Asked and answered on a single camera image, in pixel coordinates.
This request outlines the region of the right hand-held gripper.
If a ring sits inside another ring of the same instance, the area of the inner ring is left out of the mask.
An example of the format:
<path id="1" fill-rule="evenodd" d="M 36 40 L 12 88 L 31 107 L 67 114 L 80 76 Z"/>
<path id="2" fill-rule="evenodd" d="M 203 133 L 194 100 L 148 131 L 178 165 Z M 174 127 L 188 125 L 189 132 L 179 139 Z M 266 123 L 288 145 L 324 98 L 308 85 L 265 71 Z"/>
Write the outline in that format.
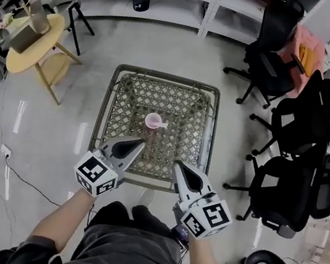
<path id="1" fill-rule="evenodd" d="M 207 175 L 182 160 L 174 161 L 172 178 L 179 201 L 174 209 L 179 211 L 180 223 L 192 237 L 204 239 L 221 232 L 232 222 L 225 200 L 221 200 Z M 192 198 L 193 194 L 204 194 Z"/>

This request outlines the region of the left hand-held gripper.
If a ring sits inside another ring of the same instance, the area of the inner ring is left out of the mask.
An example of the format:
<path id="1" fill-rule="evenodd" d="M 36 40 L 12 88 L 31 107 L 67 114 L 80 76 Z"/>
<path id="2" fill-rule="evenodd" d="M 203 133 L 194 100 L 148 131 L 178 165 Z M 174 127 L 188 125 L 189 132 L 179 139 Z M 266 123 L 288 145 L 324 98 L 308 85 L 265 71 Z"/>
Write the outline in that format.
<path id="1" fill-rule="evenodd" d="M 110 138 L 93 152 L 87 151 L 74 166 L 77 183 L 96 197 L 117 189 L 122 184 L 124 172 L 141 155 L 144 147 L 142 138 Z"/>

